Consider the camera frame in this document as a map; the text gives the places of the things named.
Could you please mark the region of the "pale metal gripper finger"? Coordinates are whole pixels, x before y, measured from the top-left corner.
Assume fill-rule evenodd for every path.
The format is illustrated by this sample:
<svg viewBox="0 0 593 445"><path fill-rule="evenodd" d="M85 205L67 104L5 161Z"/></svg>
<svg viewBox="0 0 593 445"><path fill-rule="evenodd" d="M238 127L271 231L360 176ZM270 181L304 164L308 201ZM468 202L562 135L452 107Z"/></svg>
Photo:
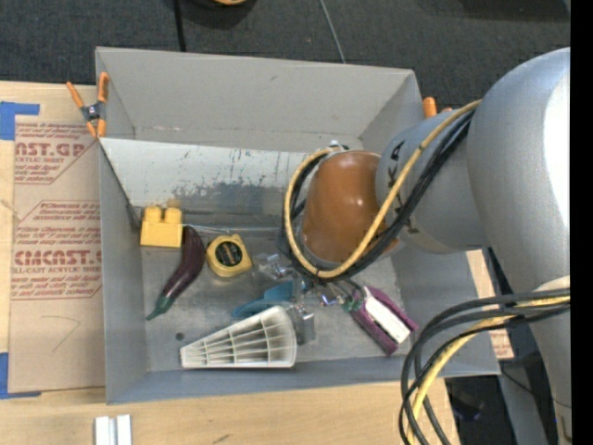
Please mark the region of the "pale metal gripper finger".
<svg viewBox="0 0 593 445"><path fill-rule="evenodd" d="M315 339L314 314L308 311L303 305L291 307L291 321L296 332L296 342L304 345Z"/></svg>

